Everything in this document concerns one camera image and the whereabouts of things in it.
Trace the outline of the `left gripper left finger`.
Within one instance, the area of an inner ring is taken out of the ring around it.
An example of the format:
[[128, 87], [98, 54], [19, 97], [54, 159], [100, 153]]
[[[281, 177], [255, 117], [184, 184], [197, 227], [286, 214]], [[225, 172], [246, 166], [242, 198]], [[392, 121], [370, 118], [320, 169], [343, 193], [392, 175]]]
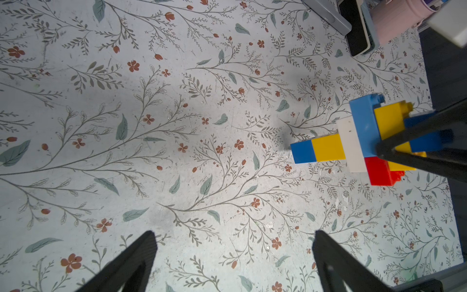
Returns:
[[146, 231], [78, 291], [144, 292], [157, 251], [154, 232]]

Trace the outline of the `long yellow lego brick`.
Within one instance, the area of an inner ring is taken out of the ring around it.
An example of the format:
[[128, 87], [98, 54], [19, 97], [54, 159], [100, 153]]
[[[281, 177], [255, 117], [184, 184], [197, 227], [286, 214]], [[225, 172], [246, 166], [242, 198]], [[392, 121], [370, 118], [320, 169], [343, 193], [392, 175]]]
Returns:
[[[393, 103], [384, 107], [379, 107], [374, 110], [375, 117], [378, 124], [379, 133], [382, 140], [390, 138], [397, 133], [400, 133], [406, 129], [404, 120], [410, 117], [410, 112], [413, 111], [413, 104], [406, 101]], [[396, 151], [413, 154], [411, 145], [409, 142], [405, 142], [400, 146], [397, 146]], [[415, 171], [416, 168], [409, 167], [402, 164], [389, 162], [390, 171]]]

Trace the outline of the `light blue long lego brick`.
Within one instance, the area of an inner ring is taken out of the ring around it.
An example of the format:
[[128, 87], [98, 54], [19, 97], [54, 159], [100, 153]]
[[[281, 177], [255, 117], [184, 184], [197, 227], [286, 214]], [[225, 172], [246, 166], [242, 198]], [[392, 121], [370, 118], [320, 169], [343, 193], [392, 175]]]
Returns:
[[375, 157], [376, 146], [381, 141], [375, 109], [385, 103], [382, 94], [370, 94], [350, 101], [359, 143], [365, 158]]

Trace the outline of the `small yellow lego brick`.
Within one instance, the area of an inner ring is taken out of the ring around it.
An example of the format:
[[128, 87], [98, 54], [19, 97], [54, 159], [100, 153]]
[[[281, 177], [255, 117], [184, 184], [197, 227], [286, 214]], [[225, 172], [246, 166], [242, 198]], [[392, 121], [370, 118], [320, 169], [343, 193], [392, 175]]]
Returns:
[[339, 134], [311, 140], [317, 162], [345, 160], [345, 152]]

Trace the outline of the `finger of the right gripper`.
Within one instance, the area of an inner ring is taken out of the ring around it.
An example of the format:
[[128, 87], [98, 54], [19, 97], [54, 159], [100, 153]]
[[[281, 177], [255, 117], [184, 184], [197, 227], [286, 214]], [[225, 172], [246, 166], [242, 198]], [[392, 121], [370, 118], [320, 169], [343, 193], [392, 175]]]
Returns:
[[[431, 113], [433, 111], [426, 111], [426, 112], [423, 112], [423, 113], [418, 113], [418, 114], [425, 114], [425, 113]], [[417, 114], [413, 114], [413, 111], [410, 112], [410, 117], [412, 116], [415, 116]], [[377, 144], [376, 146], [376, 153], [377, 153], [377, 156], [379, 157], [379, 150], [395, 150], [396, 151], [396, 147], [397, 146], [400, 146], [401, 144], [405, 143], [405, 142], [410, 142], [414, 139], [417, 139], [418, 137], [422, 137], [428, 133], [431, 133], [433, 131], [441, 131], [441, 130], [448, 130], [449, 128], [435, 128], [435, 127], [431, 127], [429, 128], [428, 127], [428, 122], [432, 121], [434, 122], [435, 120], [435, 115], [434, 116], [431, 116], [430, 118], [428, 118], [427, 120], [424, 120], [423, 122], [411, 127], [411, 128], [406, 128], [404, 131], [400, 132], [400, 133], [397, 133], [396, 135], [390, 137], [390, 138], [387, 138], [385, 140], [382, 140]], [[453, 129], [451, 129], [453, 131], [453, 134], [454, 134], [454, 140], [453, 142], [455, 141], [456, 139], [456, 134], [455, 134], [455, 131]]]
[[427, 157], [379, 150], [379, 158], [389, 162], [406, 165], [446, 178], [467, 182], [467, 151], [447, 148], [438, 152], [428, 152]]

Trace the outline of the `red lego brick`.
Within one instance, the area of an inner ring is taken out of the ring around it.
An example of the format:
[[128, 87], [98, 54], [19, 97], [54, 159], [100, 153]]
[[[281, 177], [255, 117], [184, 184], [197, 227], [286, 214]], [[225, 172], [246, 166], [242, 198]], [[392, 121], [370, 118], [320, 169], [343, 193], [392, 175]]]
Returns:
[[368, 157], [364, 160], [372, 186], [394, 186], [405, 176], [405, 171], [391, 171], [388, 162], [378, 157]]

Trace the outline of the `white lego brick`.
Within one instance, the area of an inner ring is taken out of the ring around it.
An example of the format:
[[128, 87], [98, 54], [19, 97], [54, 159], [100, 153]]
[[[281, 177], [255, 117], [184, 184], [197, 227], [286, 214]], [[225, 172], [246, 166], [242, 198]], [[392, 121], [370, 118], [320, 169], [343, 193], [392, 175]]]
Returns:
[[350, 172], [366, 173], [366, 163], [359, 142], [356, 125], [353, 118], [347, 117], [336, 121], [338, 134], [344, 149], [345, 160]]

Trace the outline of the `dark blue square lego brick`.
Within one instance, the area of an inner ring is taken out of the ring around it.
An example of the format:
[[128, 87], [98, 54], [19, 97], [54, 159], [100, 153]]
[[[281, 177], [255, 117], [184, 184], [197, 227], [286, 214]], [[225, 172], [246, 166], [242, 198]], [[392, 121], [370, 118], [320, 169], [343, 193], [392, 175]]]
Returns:
[[[431, 116], [437, 114], [435, 111], [425, 114], [417, 114], [415, 116], [404, 119], [404, 126], [411, 128], [424, 120], [427, 120]], [[451, 129], [433, 131], [422, 137], [418, 137], [410, 141], [411, 151], [413, 153], [418, 152], [437, 152], [443, 149], [445, 144], [451, 143], [454, 140], [454, 134]]]

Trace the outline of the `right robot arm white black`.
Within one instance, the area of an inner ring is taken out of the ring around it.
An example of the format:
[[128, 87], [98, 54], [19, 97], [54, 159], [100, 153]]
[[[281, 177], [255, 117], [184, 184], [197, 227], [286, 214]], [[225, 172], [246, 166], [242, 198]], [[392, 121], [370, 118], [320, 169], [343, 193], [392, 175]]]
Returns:
[[[371, 16], [380, 42], [386, 43], [395, 36], [415, 27], [424, 19], [442, 36], [457, 46], [467, 43], [467, 3], [448, 1], [439, 10], [433, 10], [424, 1], [381, 1], [371, 10]], [[419, 124], [383, 139], [376, 146], [378, 158], [403, 164], [453, 180], [467, 180], [467, 152], [447, 148], [428, 153], [425, 158], [398, 152], [397, 146], [420, 138], [436, 130], [446, 130], [450, 125], [467, 121], [465, 99], [439, 111]]]

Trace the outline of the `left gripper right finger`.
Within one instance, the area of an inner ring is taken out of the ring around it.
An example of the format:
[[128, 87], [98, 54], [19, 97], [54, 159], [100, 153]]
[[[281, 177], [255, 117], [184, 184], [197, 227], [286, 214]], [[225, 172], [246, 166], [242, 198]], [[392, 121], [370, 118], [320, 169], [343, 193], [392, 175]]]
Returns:
[[324, 231], [315, 232], [312, 251], [325, 292], [344, 292], [347, 287], [353, 292], [392, 290]]

